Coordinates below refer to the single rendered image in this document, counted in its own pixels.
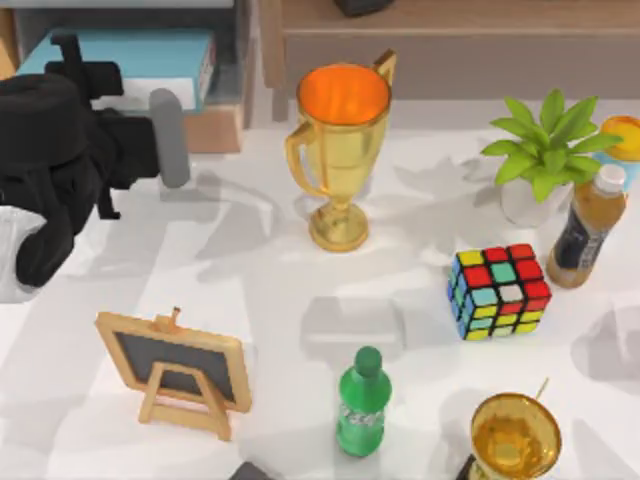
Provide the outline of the black object on cupboard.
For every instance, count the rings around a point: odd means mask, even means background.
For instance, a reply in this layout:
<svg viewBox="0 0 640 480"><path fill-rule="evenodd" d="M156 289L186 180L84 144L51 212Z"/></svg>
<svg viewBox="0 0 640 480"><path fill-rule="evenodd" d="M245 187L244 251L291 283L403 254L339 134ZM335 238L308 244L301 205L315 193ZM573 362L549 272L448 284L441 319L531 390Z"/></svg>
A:
<svg viewBox="0 0 640 480"><path fill-rule="evenodd" d="M387 9L395 0L333 0L347 18L358 18Z"/></svg>

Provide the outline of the multicoloured puzzle cube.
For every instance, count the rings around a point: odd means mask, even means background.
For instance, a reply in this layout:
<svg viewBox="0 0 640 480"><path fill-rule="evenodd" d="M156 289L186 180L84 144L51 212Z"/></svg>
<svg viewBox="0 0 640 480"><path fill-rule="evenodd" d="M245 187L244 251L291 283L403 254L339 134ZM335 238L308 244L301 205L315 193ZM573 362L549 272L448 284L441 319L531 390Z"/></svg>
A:
<svg viewBox="0 0 640 480"><path fill-rule="evenodd" d="M466 341L534 332L552 293L528 243L457 252L447 296Z"/></svg>

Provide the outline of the green bottle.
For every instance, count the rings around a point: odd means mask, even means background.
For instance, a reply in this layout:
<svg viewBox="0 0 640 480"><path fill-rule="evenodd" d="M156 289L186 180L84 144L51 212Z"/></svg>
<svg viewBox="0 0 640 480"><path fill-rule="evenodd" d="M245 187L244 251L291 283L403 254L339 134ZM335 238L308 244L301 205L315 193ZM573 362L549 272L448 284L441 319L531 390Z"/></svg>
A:
<svg viewBox="0 0 640 480"><path fill-rule="evenodd" d="M338 445L350 456L367 457L382 443L385 409L392 396L392 383L383 369L380 351L373 346L361 347L342 374L338 390Z"/></svg>

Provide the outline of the light blue box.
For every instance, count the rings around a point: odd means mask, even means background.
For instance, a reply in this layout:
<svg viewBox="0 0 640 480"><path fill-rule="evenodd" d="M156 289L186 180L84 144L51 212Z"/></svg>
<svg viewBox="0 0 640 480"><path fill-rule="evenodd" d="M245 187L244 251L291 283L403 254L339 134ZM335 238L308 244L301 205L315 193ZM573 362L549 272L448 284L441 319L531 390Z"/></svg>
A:
<svg viewBox="0 0 640 480"><path fill-rule="evenodd" d="M141 114L149 110L152 91L164 88L185 112L202 109L214 74L214 34L203 29L80 29L84 61L113 61L121 73L123 92L102 94L91 102L96 110L113 108Z"/></svg>

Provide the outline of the open wooden shelf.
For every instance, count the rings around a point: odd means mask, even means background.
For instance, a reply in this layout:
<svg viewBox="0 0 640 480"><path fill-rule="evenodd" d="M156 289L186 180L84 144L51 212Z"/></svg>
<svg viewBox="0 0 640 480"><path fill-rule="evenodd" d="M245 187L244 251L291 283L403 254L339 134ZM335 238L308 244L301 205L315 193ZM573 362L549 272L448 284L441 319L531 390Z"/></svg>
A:
<svg viewBox="0 0 640 480"><path fill-rule="evenodd" d="M11 73L49 30L77 28L205 28L215 34L216 75L201 113L185 117L192 153L237 153L251 123L255 42L250 0L206 0L203 6L11 8L0 6L0 70Z"/></svg>

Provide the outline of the wooden drawer front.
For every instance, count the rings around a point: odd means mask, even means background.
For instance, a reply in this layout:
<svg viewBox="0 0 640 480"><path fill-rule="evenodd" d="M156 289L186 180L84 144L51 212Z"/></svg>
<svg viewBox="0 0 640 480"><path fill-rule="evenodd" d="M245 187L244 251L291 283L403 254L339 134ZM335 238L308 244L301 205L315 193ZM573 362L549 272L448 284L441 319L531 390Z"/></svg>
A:
<svg viewBox="0 0 640 480"><path fill-rule="evenodd" d="M387 49L397 54L398 99L540 100L559 88L571 99L640 100L640 36L292 35L282 90L294 95L315 67L369 65Z"/></svg>

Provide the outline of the large gold trophy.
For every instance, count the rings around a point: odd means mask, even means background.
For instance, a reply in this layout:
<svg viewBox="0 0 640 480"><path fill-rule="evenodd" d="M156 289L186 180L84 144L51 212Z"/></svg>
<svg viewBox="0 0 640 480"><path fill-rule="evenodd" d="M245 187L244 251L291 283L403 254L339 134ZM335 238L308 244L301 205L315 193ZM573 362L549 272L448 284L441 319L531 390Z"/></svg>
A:
<svg viewBox="0 0 640 480"><path fill-rule="evenodd" d="M296 89L298 127L285 140L298 186L327 202L310 216L313 241L330 252L350 252L368 237L363 210L353 203L383 144L397 54L386 50L371 66L317 67Z"/></svg>

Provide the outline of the small gold trophy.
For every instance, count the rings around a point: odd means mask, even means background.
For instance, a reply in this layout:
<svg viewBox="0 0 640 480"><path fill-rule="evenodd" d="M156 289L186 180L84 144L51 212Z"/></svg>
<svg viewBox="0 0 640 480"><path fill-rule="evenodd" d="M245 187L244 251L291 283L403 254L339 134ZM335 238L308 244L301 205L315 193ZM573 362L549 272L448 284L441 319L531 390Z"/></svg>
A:
<svg viewBox="0 0 640 480"><path fill-rule="evenodd" d="M535 396L503 392L482 401L470 424L472 451L455 480L535 480L557 462L562 437L555 417Z"/></svg>

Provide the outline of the wooden cupboard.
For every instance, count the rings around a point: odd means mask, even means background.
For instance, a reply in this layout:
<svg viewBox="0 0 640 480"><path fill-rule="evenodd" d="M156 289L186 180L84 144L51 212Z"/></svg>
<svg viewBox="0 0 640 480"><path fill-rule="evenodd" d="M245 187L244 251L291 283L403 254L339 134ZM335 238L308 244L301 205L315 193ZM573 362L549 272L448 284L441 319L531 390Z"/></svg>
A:
<svg viewBox="0 0 640 480"><path fill-rule="evenodd" d="M343 15L334 0L256 0L272 119L288 119L286 40L293 35L640 35L640 0L393 0Z"/></svg>

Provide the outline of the green plant in white pot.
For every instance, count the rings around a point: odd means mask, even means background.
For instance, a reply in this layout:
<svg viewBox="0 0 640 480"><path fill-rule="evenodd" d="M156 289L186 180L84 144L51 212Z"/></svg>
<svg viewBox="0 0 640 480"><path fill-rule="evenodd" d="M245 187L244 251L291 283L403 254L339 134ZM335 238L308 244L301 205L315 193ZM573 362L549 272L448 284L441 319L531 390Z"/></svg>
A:
<svg viewBox="0 0 640 480"><path fill-rule="evenodd" d="M598 172L600 163L591 155L622 141L619 136L601 133L592 121L597 101L591 96L567 108L564 93L555 88L534 115L524 102L504 98L510 115L490 124L511 137L491 142L481 154L503 159L494 183L511 223L521 228L542 225L572 188Z"/></svg>

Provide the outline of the brown bottle with white cap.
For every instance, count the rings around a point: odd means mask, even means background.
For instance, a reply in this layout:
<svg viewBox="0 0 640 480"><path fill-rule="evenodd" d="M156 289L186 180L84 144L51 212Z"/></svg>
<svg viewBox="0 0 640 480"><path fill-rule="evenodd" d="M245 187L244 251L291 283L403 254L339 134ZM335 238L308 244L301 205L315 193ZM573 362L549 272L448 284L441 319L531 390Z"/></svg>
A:
<svg viewBox="0 0 640 480"><path fill-rule="evenodd" d="M573 289L588 280L607 236L626 210L625 181L622 167L604 164L590 181L574 188L566 224L547 260L553 283Z"/></svg>

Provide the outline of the dark grey flat object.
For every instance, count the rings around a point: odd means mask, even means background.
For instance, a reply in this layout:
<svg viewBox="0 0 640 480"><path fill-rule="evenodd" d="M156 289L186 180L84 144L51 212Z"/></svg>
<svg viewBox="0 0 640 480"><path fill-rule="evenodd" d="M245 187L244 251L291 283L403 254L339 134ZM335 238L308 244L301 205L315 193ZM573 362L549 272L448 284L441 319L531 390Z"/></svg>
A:
<svg viewBox="0 0 640 480"><path fill-rule="evenodd" d="M274 480L250 461L243 462L228 480Z"/></svg>

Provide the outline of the wooden framed blackboard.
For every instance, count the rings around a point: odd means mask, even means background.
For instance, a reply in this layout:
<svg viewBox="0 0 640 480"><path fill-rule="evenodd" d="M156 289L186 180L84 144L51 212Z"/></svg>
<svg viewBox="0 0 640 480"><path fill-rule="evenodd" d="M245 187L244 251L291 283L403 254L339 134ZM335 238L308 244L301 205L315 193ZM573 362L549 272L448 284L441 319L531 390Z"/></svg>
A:
<svg viewBox="0 0 640 480"><path fill-rule="evenodd" d="M228 413L252 405L242 342L177 324L180 309L146 320L110 312L95 325L127 387L144 394L138 421L232 438Z"/></svg>

